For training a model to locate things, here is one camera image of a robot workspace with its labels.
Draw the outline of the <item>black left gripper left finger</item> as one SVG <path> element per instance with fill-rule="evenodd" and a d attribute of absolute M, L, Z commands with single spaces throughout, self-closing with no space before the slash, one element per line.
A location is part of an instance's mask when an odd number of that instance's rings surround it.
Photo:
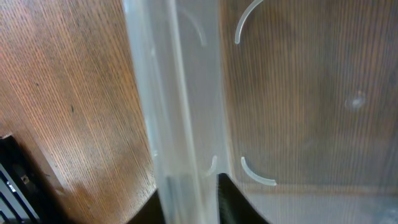
<path fill-rule="evenodd" d="M 127 224 L 165 224 L 158 190 L 154 191 Z"/>

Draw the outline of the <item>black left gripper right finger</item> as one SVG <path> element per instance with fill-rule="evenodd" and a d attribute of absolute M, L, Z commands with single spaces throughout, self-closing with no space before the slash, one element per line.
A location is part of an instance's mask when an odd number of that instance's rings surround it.
<path fill-rule="evenodd" d="M 221 224 L 270 224 L 226 173 L 217 175 L 218 218 Z"/>

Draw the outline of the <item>clear plastic container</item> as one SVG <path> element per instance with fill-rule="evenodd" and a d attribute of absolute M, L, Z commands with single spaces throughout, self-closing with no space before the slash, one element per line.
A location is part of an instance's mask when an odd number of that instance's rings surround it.
<path fill-rule="evenodd" d="M 165 223 L 397 222 L 397 1 L 124 1 Z"/>

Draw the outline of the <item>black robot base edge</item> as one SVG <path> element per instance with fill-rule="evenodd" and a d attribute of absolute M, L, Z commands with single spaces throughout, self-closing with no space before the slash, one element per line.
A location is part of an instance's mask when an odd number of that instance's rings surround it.
<path fill-rule="evenodd" d="M 1 138 L 1 218 L 5 223 L 65 222 L 13 136 Z"/>

